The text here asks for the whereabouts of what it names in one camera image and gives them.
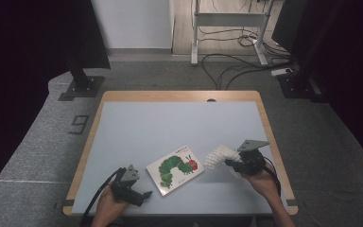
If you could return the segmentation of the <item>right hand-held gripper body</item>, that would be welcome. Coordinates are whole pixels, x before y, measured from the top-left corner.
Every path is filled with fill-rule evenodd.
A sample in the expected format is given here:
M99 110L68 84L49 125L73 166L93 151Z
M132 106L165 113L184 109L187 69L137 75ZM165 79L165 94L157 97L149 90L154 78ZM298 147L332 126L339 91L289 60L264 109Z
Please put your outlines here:
M248 175L255 175L264 168L266 161L263 154L259 151L259 148L268 145L268 141L246 139L237 149L241 160L247 167L246 172Z

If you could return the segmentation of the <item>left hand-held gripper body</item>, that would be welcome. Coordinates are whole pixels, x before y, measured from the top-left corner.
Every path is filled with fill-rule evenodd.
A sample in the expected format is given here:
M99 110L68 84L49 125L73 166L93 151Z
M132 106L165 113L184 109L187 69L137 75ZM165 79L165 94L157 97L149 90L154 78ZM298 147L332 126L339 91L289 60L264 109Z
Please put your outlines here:
M111 184L111 191L118 201L141 202L142 195L131 189L140 179L138 171L133 165L120 167L113 173L114 179Z

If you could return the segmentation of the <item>white knitted cloth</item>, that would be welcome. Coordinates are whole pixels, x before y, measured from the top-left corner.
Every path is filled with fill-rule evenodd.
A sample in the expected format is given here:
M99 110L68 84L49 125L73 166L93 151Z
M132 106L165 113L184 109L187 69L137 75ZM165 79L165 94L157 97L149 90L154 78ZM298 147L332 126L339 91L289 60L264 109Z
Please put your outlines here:
M241 179L241 175L238 172L231 166L226 165L227 160L238 163L242 162L241 157L236 150L225 145L220 145L206 156L204 166L207 169L216 169L222 166L223 168L228 169L236 179Z

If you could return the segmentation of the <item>caterpillar picture book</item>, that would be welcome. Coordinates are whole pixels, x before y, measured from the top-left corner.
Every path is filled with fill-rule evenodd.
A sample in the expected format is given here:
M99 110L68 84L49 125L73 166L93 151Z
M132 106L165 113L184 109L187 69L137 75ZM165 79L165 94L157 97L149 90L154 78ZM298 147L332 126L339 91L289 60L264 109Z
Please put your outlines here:
M203 171L203 164L187 146L178 148L147 166L147 172L162 196L189 182Z

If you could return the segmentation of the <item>person's right hand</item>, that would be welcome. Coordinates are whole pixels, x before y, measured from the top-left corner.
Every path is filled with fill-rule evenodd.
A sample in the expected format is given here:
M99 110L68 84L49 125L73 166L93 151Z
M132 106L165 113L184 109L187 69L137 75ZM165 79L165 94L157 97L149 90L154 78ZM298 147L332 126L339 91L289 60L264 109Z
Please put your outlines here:
M265 170L262 170L260 173L253 176L242 174L242 177L246 179L253 189L265 199L279 197L278 189L273 177Z

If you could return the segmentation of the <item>person's left hand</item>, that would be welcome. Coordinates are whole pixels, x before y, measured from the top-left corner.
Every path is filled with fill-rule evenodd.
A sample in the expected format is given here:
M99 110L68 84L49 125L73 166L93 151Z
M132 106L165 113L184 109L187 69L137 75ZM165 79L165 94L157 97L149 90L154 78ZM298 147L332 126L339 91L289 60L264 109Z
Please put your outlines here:
M117 201L107 185L98 201L95 217L112 218L115 220L127 208L129 204L125 201Z

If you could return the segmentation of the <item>light grey table mat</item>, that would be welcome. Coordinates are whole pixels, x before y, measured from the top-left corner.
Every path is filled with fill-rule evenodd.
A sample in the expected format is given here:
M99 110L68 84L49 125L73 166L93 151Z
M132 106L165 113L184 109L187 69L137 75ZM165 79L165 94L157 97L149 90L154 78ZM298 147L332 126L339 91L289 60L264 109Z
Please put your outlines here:
M72 208L94 211L96 190L120 167L134 166L140 175L134 190L149 192L128 216L266 215L266 200L228 166L207 169L162 195L147 168L172 151L189 147L203 162L220 145L238 148L245 140L269 139L253 101L107 102Z

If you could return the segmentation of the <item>wooden table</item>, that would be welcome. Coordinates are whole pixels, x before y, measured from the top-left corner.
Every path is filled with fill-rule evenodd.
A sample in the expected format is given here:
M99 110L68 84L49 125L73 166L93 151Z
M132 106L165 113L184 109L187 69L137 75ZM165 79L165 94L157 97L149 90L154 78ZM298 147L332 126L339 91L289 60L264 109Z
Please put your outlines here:
M82 151L78 167L75 172L75 176L71 183L67 200L75 200L76 194L81 184L82 175L85 171L87 160L91 153L95 135L100 123L103 106L106 102L113 101L142 101L142 102L154 102L154 101L170 101L170 102L182 102L182 101L197 101L207 102L209 99L213 99L216 103L220 101L254 101L257 110L259 112L261 123L264 126L265 134L270 142L270 152L273 155L275 161L275 167L281 179L281 185L285 191L286 198L288 200L296 200L290 185L290 181L285 171L285 166L278 149L271 125L268 120L267 112L264 107L261 96L256 91L108 91L105 92L99 102L99 106L95 113L95 118L92 123L92 127L88 133L84 150ZM299 212L298 204L296 206L287 206L291 215L297 215ZM73 206L62 207L62 212L66 216L72 216Z

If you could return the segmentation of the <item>white power strip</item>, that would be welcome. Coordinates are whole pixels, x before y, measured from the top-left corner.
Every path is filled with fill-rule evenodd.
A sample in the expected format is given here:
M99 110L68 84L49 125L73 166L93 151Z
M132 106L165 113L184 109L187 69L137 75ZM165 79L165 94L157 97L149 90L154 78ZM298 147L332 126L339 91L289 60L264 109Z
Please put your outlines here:
M278 76L286 75L286 74L289 74L289 73L292 73L292 72L293 72L293 70L291 68L282 68L282 69L272 70L270 72L270 74L273 77L278 77Z

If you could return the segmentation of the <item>black curtain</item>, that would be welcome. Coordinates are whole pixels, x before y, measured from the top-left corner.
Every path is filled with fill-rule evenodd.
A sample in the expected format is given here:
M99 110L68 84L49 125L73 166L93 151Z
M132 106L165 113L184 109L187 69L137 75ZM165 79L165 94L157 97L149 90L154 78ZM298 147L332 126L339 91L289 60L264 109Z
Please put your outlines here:
M363 0L326 0L312 100L331 104L363 148Z
M93 0L0 0L0 172L73 65L110 66Z

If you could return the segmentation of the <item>black stand with base plate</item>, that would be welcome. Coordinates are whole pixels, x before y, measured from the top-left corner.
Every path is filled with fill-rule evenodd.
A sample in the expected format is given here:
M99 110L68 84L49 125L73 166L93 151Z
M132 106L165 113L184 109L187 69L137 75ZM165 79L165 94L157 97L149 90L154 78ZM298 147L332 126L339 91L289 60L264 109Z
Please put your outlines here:
M286 98L312 98L310 76L324 36L326 0L285 0L272 38L289 54L299 69L278 78Z
M73 80L67 90L60 95L59 101L73 101L76 97L96 97L104 78L87 76L71 54L66 54L64 60Z

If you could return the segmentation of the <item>white metal desk frame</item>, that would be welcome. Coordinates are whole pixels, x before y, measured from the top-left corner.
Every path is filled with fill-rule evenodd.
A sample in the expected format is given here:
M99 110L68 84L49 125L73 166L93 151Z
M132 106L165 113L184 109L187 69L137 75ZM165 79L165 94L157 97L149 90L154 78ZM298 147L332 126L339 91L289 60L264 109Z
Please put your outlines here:
M253 42L253 48L262 66L267 66L263 40L275 0L267 0L268 4L263 13L259 12L200 12L199 0L193 0L193 39L191 48L191 64L199 62L198 30L200 26L232 26L232 27L257 27L259 29L257 39Z

